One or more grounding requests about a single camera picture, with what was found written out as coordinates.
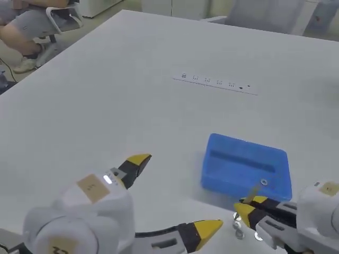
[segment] shorts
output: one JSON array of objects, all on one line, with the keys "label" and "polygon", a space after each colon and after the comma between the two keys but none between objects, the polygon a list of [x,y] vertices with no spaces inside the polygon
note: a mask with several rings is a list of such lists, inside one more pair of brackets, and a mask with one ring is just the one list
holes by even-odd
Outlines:
[{"label": "shorts", "polygon": [[[0,20],[4,24],[14,25],[28,40],[58,33],[46,15],[46,8],[29,5],[29,7],[14,10],[11,0],[0,0]],[[65,20],[55,15],[53,17],[58,26],[65,24]]]}]

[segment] blue plastic box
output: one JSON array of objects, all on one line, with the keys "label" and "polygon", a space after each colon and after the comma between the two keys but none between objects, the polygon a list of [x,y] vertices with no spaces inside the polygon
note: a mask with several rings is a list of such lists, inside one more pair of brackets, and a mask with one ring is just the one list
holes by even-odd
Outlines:
[{"label": "blue plastic box", "polygon": [[292,199],[285,151],[219,134],[209,138],[201,184],[235,198],[246,197],[254,186],[260,185],[258,195],[280,202]]}]

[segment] sneaker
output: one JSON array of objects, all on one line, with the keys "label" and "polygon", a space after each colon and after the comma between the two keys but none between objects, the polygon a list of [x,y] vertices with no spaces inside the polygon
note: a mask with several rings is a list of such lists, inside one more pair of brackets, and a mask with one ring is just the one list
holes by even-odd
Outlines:
[{"label": "sneaker", "polygon": [[23,57],[21,60],[21,63],[15,68],[13,68],[13,71],[16,74],[21,74],[21,73],[25,73],[27,71],[36,69],[37,61],[43,52],[44,52],[44,46],[41,45],[41,52],[39,53],[39,56],[37,57],[37,59],[28,59],[26,57]]}]

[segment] power strip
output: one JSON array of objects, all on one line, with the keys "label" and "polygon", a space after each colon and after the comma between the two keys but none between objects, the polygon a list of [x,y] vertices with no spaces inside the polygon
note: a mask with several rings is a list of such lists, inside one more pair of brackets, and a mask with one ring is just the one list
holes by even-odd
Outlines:
[{"label": "power strip", "polygon": [[196,74],[192,75],[192,74],[187,74],[185,72],[181,73],[178,76],[174,76],[173,79],[195,83],[195,84],[200,84],[204,86],[232,90],[232,91],[245,93],[245,94],[258,95],[256,87],[253,85],[242,85],[242,84],[231,82],[225,79],[215,79],[215,78],[206,77],[203,75],[196,75]]}]

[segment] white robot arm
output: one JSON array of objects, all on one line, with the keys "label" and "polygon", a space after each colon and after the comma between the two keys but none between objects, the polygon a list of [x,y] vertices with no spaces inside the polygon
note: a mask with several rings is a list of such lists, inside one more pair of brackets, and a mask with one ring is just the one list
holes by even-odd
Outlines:
[{"label": "white robot arm", "polygon": [[27,214],[23,243],[12,240],[14,246],[2,247],[20,254],[180,254],[199,250],[222,221],[135,232],[133,202],[127,188],[149,160],[149,154],[132,156],[119,168],[80,179],[50,207],[36,207]]},{"label": "white robot arm", "polygon": [[318,181],[301,192],[297,203],[254,196],[248,203],[235,204],[235,209],[273,249],[339,254],[338,183]]}]

